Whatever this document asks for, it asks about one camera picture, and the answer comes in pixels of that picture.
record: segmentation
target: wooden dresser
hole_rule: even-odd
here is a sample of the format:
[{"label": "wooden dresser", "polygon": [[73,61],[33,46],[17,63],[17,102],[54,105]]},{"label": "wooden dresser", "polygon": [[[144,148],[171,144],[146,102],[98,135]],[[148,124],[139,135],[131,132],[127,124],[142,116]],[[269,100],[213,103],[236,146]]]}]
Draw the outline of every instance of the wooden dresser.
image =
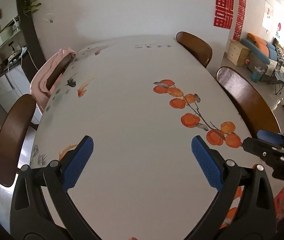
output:
[{"label": "wooden dresser", "polygon": [[227,58],[236,66],[243,67],[245,65],[245,59],[248,58],[250,49],[244,46],[239,41],[231,40],[229,50],[227,52]]}]

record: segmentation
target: red paper-cut decoration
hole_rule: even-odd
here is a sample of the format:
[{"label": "red paper-cut decoration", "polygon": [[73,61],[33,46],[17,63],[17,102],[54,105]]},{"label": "red paper-cut decoration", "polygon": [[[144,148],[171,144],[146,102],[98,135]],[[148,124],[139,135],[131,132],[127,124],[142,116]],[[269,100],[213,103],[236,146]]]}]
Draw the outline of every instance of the red paper-cut decoration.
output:
[{"label": "red paper-cut decoration", "polygon": [[231,29],[234,0],[216,0],[214,26]]},{"label": "red paper-cut decoration", "polygon": [[242,34],[242,28],[243,28],[244,17],[245,17],[245,8],[246,8],[246,0],[239,0],[237,19],[236,19],[234,36],[233,36],[233,39],[236,41],[240,40],[240,37]]}]

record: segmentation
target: blue gripper pad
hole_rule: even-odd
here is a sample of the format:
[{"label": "blue gripper pad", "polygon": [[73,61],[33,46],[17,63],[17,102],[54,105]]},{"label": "blue gripper pad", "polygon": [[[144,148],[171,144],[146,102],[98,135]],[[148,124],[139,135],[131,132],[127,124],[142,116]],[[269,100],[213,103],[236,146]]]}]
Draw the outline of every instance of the blue gripper pad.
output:
[{"label": "blue gripper pad", "polygon": [[193,138],[191,147],[194,157],[201,166],[210,186],[220,191],[223,187],[221,169],[198,138]]},{"label": "blue gripper pad", "polygon": [[62,188],[64,191],[73,188],[78,181],[93,153],[93,139],[90,136],[86,136],[86,140],[81,145],[78,145],[74,151],[76,153],[73,159],[66,166],[62,174]]},{"label": "blue gripper pad", "polygon": [[274,145],[283,144],[282,136],[278,133],[273,133],[266,130],[258,130],[256,135],[258,139],[269,142],[271,144]]}]

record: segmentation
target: persimmon painting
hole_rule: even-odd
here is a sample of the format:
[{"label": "persimmon painting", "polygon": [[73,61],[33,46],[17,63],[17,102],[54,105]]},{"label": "persimmon painting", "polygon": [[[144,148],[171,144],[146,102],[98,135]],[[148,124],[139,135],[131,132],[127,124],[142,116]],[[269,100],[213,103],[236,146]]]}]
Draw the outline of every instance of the persimmon painting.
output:
[{"label": "persimmon painting", "polygon": [[242,145],[241,138],[235,133],[235,125],[226,121],[217,128],[212,122],[208,123],[200,112],[201,98],[197,94],[186,94],[175,86],[172,80],[164,79],[154,82],[156,85],[153,91],[157,94],[169,94],[174,97],[170,100],[171,107],[184,109],[189,107],[191,113],[186,113],[181,117],[181,123],[188,128],[199,128],[207,131],[206,140],[211,145],[222,145],[224,142],[227,146],[238,148]]}]

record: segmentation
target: black fish painting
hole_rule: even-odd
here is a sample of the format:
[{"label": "black fish painting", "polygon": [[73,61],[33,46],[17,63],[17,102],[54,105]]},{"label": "black fish painting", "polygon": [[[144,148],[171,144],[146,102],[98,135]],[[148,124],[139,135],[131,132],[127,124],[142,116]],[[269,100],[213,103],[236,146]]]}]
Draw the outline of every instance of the black fish painting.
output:
[{"label": "black fish painting", "polygon": [[68,83],[66,84],[66,86],[69,86],[69,87],[72,87],[72,88],[74,88],[76,86],[76,81],[73,79],[73,77],[75,75],[73,75],[71,78],[68,79],[68,81],[67,81]]}]

